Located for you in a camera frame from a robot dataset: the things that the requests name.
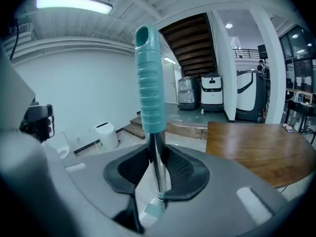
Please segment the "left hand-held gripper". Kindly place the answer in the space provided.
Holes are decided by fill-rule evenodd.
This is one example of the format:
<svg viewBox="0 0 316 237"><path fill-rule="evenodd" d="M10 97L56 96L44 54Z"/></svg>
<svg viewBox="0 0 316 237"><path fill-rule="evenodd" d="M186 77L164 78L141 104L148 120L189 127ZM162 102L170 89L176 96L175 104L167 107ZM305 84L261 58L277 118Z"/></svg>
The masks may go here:
<svg viewBox="0 0 316 237"><path fill-rule="evenodd" d="M19 130L27 133L40 142L45 142L55 135L53 106L30 106L20 124Z"/></svg>

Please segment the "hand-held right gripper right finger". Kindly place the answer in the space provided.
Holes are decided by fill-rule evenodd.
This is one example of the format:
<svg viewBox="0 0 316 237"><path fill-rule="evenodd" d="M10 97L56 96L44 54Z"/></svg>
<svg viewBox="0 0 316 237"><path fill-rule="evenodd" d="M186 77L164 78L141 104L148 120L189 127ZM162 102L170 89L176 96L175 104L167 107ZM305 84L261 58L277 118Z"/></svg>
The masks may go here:
<svg viewBox="0 0 316 237"><path fill-rule="evenodd" d="M150 237L271 237L298 201L241 164L168 145L171 189Z"/></svg>

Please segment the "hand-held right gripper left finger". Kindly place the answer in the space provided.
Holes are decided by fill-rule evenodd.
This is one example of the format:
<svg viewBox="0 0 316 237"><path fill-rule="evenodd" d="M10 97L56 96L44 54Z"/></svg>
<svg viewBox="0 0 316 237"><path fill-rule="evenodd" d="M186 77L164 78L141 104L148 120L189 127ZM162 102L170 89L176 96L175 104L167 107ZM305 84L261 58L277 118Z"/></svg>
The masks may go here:
<svg viewBox="0 0 316 237"><path fill-rule="evenodd" d="M141 148L82 158L18 131L0 134L4 208L24 237L129 237L144 232L135 186L119 173L132 170Z"/></svg>

